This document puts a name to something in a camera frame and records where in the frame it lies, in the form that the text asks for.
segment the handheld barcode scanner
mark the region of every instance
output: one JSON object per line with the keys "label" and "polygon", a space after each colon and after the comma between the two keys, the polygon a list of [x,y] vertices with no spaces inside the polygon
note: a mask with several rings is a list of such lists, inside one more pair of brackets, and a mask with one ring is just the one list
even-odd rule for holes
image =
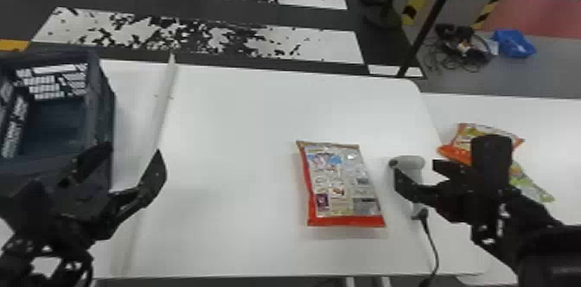
{"label": "handheld barcode scanner", "polygon": [[[414,180],[417,184],[422,184],[422,169],[425,166],[425,159],[421,156],[402,155],[392,158],[389,161],[389,167],[399,169]],[[412,219],[418,220],[419,213],[426,209],[425,205],[419,202],[413,203]]]}

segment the green snack bag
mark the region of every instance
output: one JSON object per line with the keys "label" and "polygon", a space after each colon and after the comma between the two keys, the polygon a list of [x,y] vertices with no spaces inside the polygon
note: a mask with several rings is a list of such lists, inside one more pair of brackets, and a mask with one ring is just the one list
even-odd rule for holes
{"label": "green snack bag", "polygon": [[543,188],[534,183],[533,179],[528,177],[520,164],[513,161],[510,166],[510,185],[518,188],[523,195],[537,201],[538,203],[549,203],[555,201],[555,198],[546,192]]}

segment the robotic arm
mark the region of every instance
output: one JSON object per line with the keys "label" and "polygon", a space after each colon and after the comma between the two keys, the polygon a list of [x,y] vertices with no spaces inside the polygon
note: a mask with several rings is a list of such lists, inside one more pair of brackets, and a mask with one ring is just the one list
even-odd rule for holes
{"label": "robotic arm", "polygon": [[452,223],[470,225],[472,241],[510,267],[519,286],[580,285],[581,226],[564,225],[509,184],[510,138],[477,137],[471,152],[471,167],[434,160],[433,170],[448,178],[435,186],[418,184],[394,167],[396,191]]}
{"label": "robotic arm", "polygon": [[[0,287],[74,287],[85,277],[93,280],[89,248],[110,239],[119,225],[148,207],[166,181],[158,151],[135,188],[109,192],[99,184],[111,161],[110,143],[96,145],[75,157],[57,174],[61,180],[48,188],[38,180],[0,195],[0,217],[14,235],[0,256]],[[51,277],[34,273],[36,258],[58,258]]]}

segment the floor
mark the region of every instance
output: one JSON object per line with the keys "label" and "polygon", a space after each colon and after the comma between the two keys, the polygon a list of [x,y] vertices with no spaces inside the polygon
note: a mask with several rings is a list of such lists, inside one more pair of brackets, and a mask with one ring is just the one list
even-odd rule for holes
{"label": "floor", "polygon": [[369,75],[397,66],[401,29],[378,31],[357,0],[0,0],[0,39],[104,58]]}

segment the black cable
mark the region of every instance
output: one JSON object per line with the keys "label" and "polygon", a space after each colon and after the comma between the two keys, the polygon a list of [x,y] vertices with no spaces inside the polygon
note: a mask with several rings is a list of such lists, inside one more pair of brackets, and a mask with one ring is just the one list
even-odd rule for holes
{"label": "black cable", "polygon": [[[474,34],[473,37],[480,41],[488,50],[487,56],[489,60],[490,56],[492,56],[490,45],[479,35]],[[451,48],[446,46],[446,41],[436,36],[427,38],[424,46],[428,48],[428,51],[423,57],[422,62],[429,71],[437,71],[441,74],[443,69],[462,69],[469,73],[478,73],[481,70],[482,62],[462,57],[460,54],[450,54],[448,51]]]}
{"label": "black cable", "polygon": [[424,228],[425,235],[428,237],[428,241],[430,241],[431,250],[434,252],[435,258],[435,265],[434,269],[431,271],[431,274],[428,278],[422,280],[419,283],[418,287],[429,287],[431,282],[436,277],[437,271],[440,269],[440,256],[437,253],[436,244],[434,243],[434,239],[431,237],[430,227],[428,226],[428,209],[422,208],[418,214],[412,217],[414,220],[419,220],[422,223],[422,227]]}

